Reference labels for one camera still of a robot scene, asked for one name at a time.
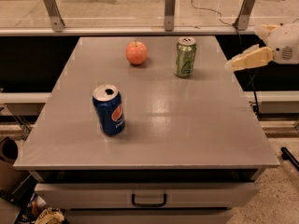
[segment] green soda can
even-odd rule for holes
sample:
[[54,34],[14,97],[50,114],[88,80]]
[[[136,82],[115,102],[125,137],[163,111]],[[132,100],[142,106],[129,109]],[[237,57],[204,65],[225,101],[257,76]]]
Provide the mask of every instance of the green soda can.
[[193,37],[181,37],[178,40],[178,57],[175,68],[177,77],[188,77],[192,74],[196,48],[196,40]]

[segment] red apple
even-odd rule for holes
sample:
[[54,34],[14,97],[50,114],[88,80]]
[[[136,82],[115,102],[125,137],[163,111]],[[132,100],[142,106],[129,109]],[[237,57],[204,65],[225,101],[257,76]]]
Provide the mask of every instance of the red apple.
[[140,41],[132,41],[128,44],[125,55],[129,63],[133,65],[140,65],[148,58],[148,49]]

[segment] drawer handle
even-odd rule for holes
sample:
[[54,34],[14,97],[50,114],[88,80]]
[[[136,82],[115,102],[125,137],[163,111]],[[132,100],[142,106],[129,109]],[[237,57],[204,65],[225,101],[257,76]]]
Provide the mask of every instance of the drawer handle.
[[163,202],[162,203],[151,203],[151,204],[136,203],[135,195],[132,194],[132,205],[135,207],[143,207],[143,208],[162,207],[162,206],[166,205],[166,203],[167,203],[167,195],[166,194],[163,194]]

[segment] can lid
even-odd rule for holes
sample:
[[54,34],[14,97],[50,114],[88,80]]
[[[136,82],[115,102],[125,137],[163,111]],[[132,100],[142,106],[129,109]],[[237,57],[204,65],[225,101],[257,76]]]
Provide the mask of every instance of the can lid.
[[196,40],[193,37],[183,36],[178,39],[178,42],[183,46],[192,46],[196,43]]
[[93,92],[93,97],[98,101],[110,101],[119,93],[119,90],[110,84],[105,84],[97,87]]

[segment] floor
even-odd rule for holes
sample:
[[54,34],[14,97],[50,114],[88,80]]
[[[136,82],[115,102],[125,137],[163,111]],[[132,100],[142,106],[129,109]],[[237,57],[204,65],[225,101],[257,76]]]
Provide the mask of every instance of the floor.
[[[178,0],[176,25],[186,27],[232,23],[242,0]],[[68,27],[161,26],[164,0],[58,0],[58,7]],[[251,25],[287,23],[299,18],[299,0],[257,0]],[[0,0],[0,28],[50,27],[42,0]],[[248,204],[234,208],[228,224],[299,223],[299,174],[289,161],[281,159],[282,147],[299,158],[299,133],[295,119],[260,121],[269,142],[278,155],[280,166],[266,170],[257,183],[261,191]],[[21,138],[17,125],[0,124],[0,139]]]

